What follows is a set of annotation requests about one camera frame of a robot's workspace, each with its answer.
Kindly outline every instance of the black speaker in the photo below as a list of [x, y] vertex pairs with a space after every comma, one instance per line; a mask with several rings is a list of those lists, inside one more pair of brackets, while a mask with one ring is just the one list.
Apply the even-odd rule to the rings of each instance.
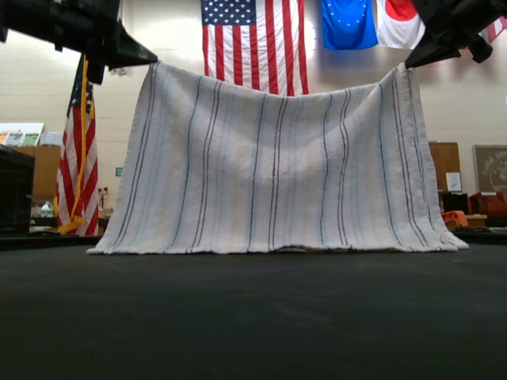
[[30, 232], [35, 158], [0, 145], [0, 235]]

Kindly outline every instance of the black mat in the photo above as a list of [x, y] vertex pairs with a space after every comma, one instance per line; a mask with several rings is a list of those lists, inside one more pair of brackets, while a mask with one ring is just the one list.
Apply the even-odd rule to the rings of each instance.
[[0, 377], [501, 379], [507, 249], [0, 253]]

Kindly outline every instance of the white blanket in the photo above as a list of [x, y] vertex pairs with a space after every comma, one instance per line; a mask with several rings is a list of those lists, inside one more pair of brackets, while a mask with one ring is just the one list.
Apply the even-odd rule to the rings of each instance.
[[455, 251], [414, 72], [279, 97], [158, 63], [91, 253]]

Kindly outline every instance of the blue flag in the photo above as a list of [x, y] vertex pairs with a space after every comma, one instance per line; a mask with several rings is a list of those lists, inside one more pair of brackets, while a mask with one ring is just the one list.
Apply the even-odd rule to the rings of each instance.
[[322, 0], [324, 47], [359, 50], [379, 43], [373, 22], [372, 0]]

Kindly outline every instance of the white wall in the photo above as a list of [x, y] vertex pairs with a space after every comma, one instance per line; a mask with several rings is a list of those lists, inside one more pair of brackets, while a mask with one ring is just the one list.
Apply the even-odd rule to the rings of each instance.
[[[322, 47], [320, 0], [306, 1], [308, 77], [312, 93], [377, 82], [404, 61], [408, 51], [375, 47], [327, 51]], [[125, 24], [139, 42], [166, 63], [202, 74], [200, 2], [126, 0]], [[458, 142], [463, 190], [475, 192], [474, 144], [507, 145], [507, 32], [494, 43], [494, 56], [477, 65], [464, 58], [417, 69], [429, 137]], [[62, 131], [79, 55], [10, 33], [0, 46], [0, 122], [45, 122]], [[112, 206], [135, 103], [146, 67], [122, 78], [105, 76], [95, 87], [100, 186], [109, 186]]]

